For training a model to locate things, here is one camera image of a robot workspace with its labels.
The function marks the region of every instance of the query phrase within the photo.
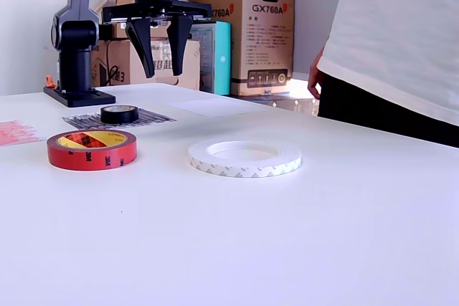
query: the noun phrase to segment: tape roll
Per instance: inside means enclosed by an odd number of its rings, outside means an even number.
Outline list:
[[[100,109],[100,121],[109,125],[122,125],[138,120],[138,108],[130,105],[111,105]]]
[[[301,151],[277,141],[209,140],[193,145],[189,155],[195,169],[224,177],[274,177],[301,166]]]
[[[47,141],[49,162],[74,171],[101,171],[132,163],[137,139],[119,130],[77,130]]]

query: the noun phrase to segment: wall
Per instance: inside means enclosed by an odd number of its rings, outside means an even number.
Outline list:
[[[95,8],[103,0],[91,0]],[[52,17],[67,0],[0,0],[0,95],[39,92],[56,75],[58,53],[50,40]]]
[[[295,0],[295,77],[307,79],[309,67],[330,34],[338,0]]]

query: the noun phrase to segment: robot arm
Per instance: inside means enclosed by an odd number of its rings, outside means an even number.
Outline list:
[[[212,17],[212,7],[179,0],[136,0],[134,4],[103,9],[103,23],[125,22],[126,34],[133,43],[146,76],[154,76],[150,26],[156,21],[170,21],[168,28],[174,75],[183,70],[186,41],[195,20]],[[60,52],[60,82],[55,89],[44,88],[54,99],[68,107],[102,105],[115,98],[91,87],[90,53],[98,43],[98,16],[90,9],[90,0],[68,0],[55,14],[52,43]]]
[[[141,58],[147,78],[154,76],[151,56],[150,25],[156,21],[169,21],[169,42],[174,75],[182,74],[186,41],[194,21],[212,17],[208,4],[179,0],[136,0],[134,4],[103,9],[103,23],[126,22],[126,34]]]

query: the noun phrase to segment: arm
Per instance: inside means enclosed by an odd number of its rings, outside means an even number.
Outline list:
[[[316,86],[317,84],[322,85],[322,72],[317,69],[317,65],[318,62],[321,61],[324,49],[325,46],[314,59],[314,62],[311,65],[311,71],[309,72],[308,90],[317,100],[321,99],[321,94],[317,90]]]

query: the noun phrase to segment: black pants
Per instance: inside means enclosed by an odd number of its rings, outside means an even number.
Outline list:
[[[459,148],[459,127],[412,112],[330,75],[323,76],[318,115]]]

